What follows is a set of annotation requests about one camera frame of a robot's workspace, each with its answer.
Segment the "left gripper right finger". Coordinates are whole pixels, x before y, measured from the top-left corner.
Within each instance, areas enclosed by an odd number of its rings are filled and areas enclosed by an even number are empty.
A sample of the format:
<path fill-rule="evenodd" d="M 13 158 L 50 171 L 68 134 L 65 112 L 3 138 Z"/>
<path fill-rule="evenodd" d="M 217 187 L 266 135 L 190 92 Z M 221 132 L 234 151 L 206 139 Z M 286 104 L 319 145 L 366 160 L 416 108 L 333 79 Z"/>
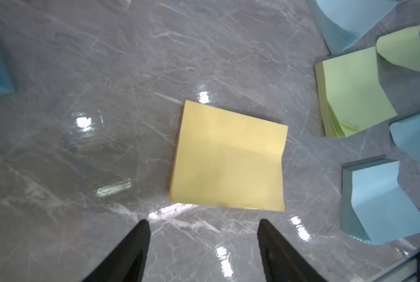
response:
<path fill-rule="evenodd" d="M 325 281 L 267 219 L 260 220 L 257 237 L 267 282 Z"/>

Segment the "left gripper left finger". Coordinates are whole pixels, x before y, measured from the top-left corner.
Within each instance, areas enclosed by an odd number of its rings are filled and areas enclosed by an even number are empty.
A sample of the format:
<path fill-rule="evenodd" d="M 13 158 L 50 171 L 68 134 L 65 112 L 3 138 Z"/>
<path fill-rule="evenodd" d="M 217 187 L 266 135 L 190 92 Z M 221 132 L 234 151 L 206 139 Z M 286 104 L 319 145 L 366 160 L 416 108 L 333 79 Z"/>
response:
<path fill-rule="evenodd" d="M 142 281 L 151 229 L 143 219 L 124 237 L 113 251 L 96 267 L 84 282 L 140 282 Z"/>

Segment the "large yellow memo pad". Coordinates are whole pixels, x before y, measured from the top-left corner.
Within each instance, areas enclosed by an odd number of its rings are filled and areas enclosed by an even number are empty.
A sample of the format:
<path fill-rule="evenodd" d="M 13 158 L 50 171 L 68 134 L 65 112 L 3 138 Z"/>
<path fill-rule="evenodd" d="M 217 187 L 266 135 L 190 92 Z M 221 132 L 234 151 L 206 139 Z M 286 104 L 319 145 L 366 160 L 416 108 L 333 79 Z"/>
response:
<path fill-rule="evenodd" d="M 287 132 L 286 125 L 186 101 L 171 202 L 285 211 Z"/>

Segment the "large green memo pad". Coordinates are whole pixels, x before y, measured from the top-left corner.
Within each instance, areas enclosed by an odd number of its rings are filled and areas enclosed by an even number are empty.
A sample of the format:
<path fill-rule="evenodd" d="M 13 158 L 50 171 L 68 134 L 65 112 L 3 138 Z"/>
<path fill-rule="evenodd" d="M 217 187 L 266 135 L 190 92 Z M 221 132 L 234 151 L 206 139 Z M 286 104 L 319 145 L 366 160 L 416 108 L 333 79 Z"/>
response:
<path fill-rule="evenodd" d="M 397 116 L 379 81 L 375 47 L 314 66 L 325 136 L 352 136 Z"/>

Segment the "blue curved memo pad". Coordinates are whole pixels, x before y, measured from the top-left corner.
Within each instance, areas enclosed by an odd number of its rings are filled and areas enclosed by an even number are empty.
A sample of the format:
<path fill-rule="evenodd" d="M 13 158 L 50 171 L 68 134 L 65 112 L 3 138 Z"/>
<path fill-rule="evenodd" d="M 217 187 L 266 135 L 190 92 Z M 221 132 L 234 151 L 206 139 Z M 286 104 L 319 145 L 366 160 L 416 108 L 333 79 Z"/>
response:
<path fill-rule="evenodd" d="M 309 1 L 314 20 L 332 55 L 351 47 L 397 5 L 398 1 Z"/>

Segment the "torn green page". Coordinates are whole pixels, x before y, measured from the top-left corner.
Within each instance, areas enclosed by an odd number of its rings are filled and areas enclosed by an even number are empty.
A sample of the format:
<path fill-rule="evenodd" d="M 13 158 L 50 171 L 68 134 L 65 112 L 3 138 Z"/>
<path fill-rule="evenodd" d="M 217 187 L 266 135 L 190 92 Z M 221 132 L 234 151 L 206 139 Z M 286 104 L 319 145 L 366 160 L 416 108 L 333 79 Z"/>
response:
<path fill-rule="evenodd" d="M 390 63 L 420 72 L 420 25 L 381 36 L 376 49 Z"/>

